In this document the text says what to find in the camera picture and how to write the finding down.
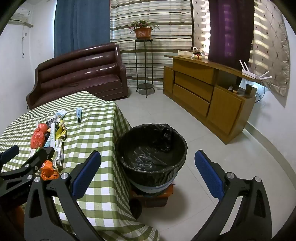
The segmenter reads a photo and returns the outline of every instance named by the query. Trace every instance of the wooden cabinet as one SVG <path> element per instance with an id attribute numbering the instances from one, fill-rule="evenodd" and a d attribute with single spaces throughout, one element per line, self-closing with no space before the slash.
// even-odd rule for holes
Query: wooden cabinet
<path id="1" fill-rule="evenodd" d="M 190 90 L 199 97 L 210 102 L 213 94 L 214 87 L 206 84 L 203 81 L 197 80 L 191 76 L 176 72 L 175 84 L 182 86 L 183 88 Z"/>
<path id="2" fill-rule="evenodd" d="M 170 57 L 173 67 L 164 67 L 164 94 L 229 143 L 243 131 L 255 102 L 255 97 L 227 90 L 241 72 L 208 60 Z"/>
<path id="3" fill-rule="evenodd" d="M 181 60 L 174 60 L 173 69 L 210 85 L 215 84 L 216 70 L 213 68 Z"/>
<path id="4" fill-rule="evenodd" d="M 207 116 L 207 111 L 210 104 L 202 98 L 176 84 L 174 84 L 173 94 L 180 100 L 184 101 L 184 103 L 189 105 L 191 108 L 196 110 L 198 113 L 200 113 L 202 116 Z"/>
<path id="5" fill-rule="evenodd" d="M 174 71 L 172 68 L 165 66 L 163 68 L 163 89 L 173 93 Z"/>
<path id="6" fill-rule="evenodd" d="M 231 95 L 229 91 L 215 88 L 207 118 L 228 135 L 235 123 L 241 104 L 242 101 Z"/>

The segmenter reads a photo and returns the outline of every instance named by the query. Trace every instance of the sofa armrest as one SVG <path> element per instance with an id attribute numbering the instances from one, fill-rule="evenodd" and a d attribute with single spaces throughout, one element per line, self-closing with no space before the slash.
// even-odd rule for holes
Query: sofa armrest
<path id="1" fill-rule="evenodd" d="M 38 68 L 35 70 L 35 84 L 33 90 L 27 95 L 26 100 L 30 110 L 33 109 L 33 105 L 41 96 L 40 83 L 38 82 Z"/>
<path id="2" fill-rule="evenodd" d="M 123 94 L 124 96 L 128 96 L 128 85 L 126 80 L 126 67 L 122 63 L 121 54 L 119 45 L 115 45 L 115 58 L 116 58 L 116 65 L 118 70 L 118 77 L 121 80 L 121 86 L 123 88 Z"/>
<path id="3" fill-rule="evenodd" d="M 119 67 L 119 69 L 120 69 L 119 78 L 121 79 L 123 94 L 124 94 L 124 96 L 128 96 L 128 83 L 126 80 L 126 67 L 124 65 L 121 65 Z"/>

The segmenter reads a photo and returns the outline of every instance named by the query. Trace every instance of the flower pot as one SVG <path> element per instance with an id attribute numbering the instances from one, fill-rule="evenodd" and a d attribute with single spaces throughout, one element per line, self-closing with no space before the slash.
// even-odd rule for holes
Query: flower pot
<path id="1" fill-rule="evenodd" d="M 152 28 L 136 28 L 135 33 L 137 39 L 150 39 Z"/>

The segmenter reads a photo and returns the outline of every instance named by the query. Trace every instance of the blue gripper pad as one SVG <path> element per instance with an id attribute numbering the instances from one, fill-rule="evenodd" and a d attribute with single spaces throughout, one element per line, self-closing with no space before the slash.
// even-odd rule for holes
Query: blue gripper pad
<path id="1" fill-rule="evenodd" d="M 212 168 L 208 160 L 202 154 L 201 151 L 197 151 L 194 157 L 195 165 L 200 172 L 203 180 L 207 184 L 208 189 L 211 192 L 211 195 L 215 198 L 218 198 L 219 201 L 222 200 L 224 196 L 223 191 L 223 182 Z"/>
<path id="2" fill-rule="evenodd" d="M 82 198 L 89 184 L 101 165 L 101 155 L 99 152 L 93 152 L 83 169 L 78 174 L 72 185 L 72 198 L 74 200 Z"/>

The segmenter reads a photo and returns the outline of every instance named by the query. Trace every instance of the mickey mouse plush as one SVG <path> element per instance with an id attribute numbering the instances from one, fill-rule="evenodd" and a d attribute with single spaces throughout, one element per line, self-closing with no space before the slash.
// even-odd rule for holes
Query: mickey mouse plush
<path id="1" fill-rule="evenodd" d="M 191 58 L 202 59 L 202 50 L 198 47 L 191 47 L 193 52 Z"/>

